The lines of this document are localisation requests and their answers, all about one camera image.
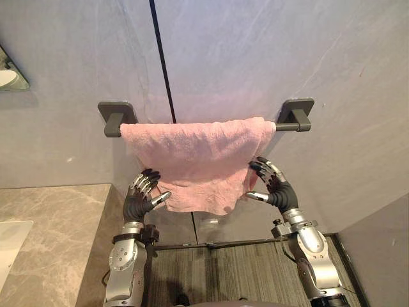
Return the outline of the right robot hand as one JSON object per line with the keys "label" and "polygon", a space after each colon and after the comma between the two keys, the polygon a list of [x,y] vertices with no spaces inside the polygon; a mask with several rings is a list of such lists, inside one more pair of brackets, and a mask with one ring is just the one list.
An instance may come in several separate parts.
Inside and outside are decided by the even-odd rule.
{"label": "right robot hand", "polygon": [[268,193],[249,191],[245,193],[246,197],[277,207],[281,214],[298,208],[296,193],[277,166],[264,157],[256,157],[255,161],[249,163],[249,167],[266,185]]}

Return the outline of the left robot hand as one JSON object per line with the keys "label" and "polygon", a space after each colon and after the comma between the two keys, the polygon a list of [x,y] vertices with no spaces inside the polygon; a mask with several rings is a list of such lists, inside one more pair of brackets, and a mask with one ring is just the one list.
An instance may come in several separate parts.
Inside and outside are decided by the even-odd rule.
{"label": "left robot hand", "polygon": [[152,197],[151,192],[158,186],[160,173],[151,168],[138,174],[128,187],[123,206],[123,219],[125,223],[144,223],[146,213],[165,202],[171,196],[170,191]]}

